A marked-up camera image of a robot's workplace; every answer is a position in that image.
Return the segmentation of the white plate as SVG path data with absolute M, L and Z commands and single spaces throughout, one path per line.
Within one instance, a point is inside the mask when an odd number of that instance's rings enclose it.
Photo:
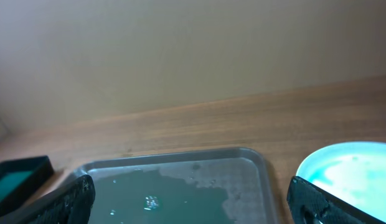
M 386 143 L 354 141 L 323 147 L 296 175 L 386 223 Z

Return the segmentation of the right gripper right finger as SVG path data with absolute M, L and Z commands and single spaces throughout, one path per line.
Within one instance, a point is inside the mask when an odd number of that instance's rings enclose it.
M 286 200 L 295 224 L 386 224 L 298 176 Z

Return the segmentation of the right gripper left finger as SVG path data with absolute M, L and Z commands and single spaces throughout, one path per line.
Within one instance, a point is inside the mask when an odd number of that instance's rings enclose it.
M 83 175 L 0 217 L 0 224 L 87 224 L 94 201 L 93 179 Z

